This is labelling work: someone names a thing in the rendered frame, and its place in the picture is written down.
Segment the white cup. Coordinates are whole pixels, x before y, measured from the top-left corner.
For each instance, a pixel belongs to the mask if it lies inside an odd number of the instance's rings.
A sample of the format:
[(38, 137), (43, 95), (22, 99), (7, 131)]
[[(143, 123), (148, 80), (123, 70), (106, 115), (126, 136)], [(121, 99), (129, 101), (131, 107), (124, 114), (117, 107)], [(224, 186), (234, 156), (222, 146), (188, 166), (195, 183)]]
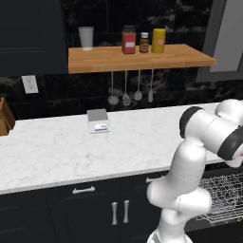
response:
[(78, 27), (81, 46), (84, 51), (90, 51), (93, 49), (93, 27)]

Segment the hanging metal utensil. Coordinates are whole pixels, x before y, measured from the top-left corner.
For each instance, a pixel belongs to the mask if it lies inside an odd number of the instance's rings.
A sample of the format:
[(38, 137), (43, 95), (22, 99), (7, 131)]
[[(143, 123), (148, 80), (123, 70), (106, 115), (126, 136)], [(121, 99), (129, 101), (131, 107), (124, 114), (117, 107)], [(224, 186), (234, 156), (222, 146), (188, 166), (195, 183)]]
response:
[(149, 103), (151, 103), (153, 101), (153, 79), (154, 79), (154, 69), (151, 70), (150, 89), (148, 92), (148, 102)]

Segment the hanging metal ladle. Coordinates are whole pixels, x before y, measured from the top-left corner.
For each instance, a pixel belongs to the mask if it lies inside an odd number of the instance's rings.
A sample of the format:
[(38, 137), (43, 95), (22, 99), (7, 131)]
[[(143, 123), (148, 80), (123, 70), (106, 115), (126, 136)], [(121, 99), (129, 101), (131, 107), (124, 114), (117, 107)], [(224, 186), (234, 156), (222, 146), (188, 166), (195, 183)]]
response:
[[(111, 89), (114, 89), (114, 74), (111, 74)], [(116, 105), (120, 101), (119, 97), (114, 95), (114, 92), (111, 92), (107, 100), (112, 105)]]

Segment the yellow jar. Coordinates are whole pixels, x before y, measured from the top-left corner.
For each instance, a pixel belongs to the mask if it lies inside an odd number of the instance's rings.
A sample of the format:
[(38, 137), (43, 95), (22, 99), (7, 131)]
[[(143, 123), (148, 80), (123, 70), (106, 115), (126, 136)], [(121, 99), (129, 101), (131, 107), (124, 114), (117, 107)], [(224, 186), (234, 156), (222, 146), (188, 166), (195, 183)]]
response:
[(154, 28), (152, 36), (152, 47), (151, 51), (153, 53), (162, 53), (164, 51), (165, 44), (165, 28)]

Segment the grey window frame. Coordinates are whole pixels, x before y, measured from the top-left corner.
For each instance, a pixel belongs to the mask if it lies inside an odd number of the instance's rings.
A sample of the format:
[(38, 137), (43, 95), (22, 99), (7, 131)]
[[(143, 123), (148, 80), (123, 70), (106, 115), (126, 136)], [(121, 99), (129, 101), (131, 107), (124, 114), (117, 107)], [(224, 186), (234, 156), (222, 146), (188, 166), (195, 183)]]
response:
[(216, 65), (200, 67), (196, 81), (243, 80), (243, 0), (214, 0), (203, 52)]

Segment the white wall outlet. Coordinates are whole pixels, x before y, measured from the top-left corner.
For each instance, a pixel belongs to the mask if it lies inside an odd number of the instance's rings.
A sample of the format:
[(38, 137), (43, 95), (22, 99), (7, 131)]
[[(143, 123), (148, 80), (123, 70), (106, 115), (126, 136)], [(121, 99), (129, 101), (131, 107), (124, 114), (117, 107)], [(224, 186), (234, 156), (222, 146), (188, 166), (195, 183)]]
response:
[(23, 76), (22, 81), (27, 94), (35, 94), (39, 92), (36, 77), (34, 75)]

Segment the small dark bottle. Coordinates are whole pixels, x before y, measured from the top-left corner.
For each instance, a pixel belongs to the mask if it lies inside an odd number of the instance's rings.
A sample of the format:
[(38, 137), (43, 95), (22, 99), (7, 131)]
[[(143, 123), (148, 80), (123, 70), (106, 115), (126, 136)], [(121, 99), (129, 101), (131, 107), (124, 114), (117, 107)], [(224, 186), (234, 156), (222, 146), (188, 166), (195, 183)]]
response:
[(143, 32), (140, 37), (140, 53), (147, 53), (149, 48), (149, 33)]

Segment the dark cupboard door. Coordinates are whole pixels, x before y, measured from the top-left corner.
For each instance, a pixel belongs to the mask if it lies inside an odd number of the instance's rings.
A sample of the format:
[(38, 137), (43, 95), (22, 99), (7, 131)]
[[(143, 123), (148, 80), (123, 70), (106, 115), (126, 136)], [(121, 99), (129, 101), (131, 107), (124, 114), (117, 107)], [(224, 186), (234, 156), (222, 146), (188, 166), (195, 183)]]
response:
[(62, 211), (70, 243), (119, 243), (119, 202), (115, 226), (112, 226), (112, 202), (118, 202), (118, 198), (109, 196), (66, 203)]
[[(123, 223), (123, 202), (129, 200), (128, 223)], [(149, 235), (159, 225), (160, 208), (149, 203), (146, 192), (121, 194), (120, 243), (146, 243)]]

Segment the dark dishwasher door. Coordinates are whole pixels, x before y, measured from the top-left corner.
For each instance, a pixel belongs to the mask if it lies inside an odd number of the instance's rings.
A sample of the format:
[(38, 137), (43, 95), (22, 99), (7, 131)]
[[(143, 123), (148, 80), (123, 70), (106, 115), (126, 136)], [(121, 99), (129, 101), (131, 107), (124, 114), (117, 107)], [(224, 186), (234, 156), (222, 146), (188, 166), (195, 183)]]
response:
[(243, 219), (211, 225), (208, 220), (194, 218), (187, 222), (185, 233), (193, 243), (243, 243)]

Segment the wooden wall shelf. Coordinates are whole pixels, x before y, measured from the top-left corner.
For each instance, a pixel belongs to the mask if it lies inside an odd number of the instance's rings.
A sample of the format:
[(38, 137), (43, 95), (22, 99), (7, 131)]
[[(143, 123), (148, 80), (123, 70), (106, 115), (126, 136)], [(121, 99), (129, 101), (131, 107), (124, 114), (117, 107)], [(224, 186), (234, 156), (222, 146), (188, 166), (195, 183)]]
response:
[(214, 65), (216, 59), (185, 44), (165, 45), (163, 53), (140, 53), (139, 46), (135, 54), (123, 54), (121, 47), (94, 47), (91, 51), (71, 47), (68, 50), (70, 74)]

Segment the dark drawer front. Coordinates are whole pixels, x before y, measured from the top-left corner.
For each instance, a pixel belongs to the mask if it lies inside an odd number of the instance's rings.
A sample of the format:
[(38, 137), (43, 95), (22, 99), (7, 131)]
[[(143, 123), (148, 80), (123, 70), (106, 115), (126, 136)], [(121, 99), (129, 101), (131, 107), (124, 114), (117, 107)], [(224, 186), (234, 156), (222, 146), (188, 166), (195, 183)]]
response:
[(122, 193), (132, 193), (136, 190), (146, 190), (148, 184), (145, 182), (147, 178), (159, 178), (166, 176), (167, 171), (160, 171), (154, 173), (140, 174), (121, 178), (120, 187)]
[[(96, 188), (95, 192), (82, 193), (77, 195), (72, 194), (74, 188), (86, 189), (91, 186), (94, 186)], [(120, 182), (116, 178), (112, 178), (49, 188), (46, 189), (46, 196), (49, 205), (56, 205), (76, 200), (114, 196), (117, 195), (119, 191)]]

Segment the red spice jar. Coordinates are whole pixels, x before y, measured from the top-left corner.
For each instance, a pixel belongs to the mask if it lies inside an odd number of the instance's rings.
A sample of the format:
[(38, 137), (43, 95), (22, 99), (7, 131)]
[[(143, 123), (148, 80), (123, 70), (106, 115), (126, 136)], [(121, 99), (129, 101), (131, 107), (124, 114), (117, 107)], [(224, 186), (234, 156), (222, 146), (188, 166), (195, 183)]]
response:
[(134, 26), (124, 26), (121, 32), (121, 50), (124, 54), (136, 52), (136, 29)]

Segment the dark base cupboard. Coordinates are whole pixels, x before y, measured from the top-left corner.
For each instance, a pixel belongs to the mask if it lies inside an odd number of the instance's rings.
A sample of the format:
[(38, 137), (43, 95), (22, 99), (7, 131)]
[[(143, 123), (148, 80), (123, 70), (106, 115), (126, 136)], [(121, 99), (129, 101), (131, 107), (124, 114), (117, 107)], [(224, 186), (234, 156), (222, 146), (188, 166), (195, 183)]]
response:
[(42, 190), (0, 195), (0, 243), (58, 243)]

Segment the wooden knife block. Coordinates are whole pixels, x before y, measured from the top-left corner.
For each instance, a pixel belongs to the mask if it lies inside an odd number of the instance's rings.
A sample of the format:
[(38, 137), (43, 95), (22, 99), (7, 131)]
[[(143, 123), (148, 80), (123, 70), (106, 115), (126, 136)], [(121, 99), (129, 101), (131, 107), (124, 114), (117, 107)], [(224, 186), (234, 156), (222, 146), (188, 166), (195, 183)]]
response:
[(0, 98), (0, 136), (7, 136), (15, 125), (15, 118), (5, 98)]

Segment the dark upper cupboard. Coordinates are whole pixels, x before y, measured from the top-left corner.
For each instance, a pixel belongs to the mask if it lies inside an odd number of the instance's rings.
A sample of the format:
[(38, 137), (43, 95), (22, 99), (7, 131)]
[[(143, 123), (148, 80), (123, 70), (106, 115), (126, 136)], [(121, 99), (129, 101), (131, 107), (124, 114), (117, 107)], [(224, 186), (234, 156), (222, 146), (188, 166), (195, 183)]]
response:
[(0, 76), (67, 73), (62, 0), (0, 0)]

